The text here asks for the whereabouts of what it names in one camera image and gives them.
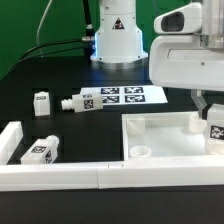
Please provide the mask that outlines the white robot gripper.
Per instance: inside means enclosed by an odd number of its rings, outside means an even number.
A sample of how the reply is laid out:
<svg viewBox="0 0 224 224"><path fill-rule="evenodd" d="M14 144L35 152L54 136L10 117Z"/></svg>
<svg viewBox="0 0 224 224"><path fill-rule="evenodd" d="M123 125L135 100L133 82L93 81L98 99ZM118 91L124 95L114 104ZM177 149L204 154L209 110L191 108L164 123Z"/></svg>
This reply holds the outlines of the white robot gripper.
<svg viewBox="0 0 224 224"><path fill-rule="evenodd" d="M206 118L202 90L224 92L224 50L203 48L197 35L159 36L150 49L149 78L156 86L193 89L198 115Z"/></svg>

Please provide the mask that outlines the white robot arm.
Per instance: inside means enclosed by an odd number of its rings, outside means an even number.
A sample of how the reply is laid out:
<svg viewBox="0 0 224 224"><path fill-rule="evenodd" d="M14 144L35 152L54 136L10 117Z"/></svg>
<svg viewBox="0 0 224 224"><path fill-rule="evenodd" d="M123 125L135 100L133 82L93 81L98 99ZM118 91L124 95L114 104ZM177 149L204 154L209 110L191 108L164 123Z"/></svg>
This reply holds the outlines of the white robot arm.
<svg viewBox="0 0 224 224"><path fill-rule="evenodd" d="M145 59L156 86L189 89L197 107L204 91L224 92L224 0L191 0L155 18L158 37L143 50L136 0L100 0L92 64L127 69Z"/></svg>

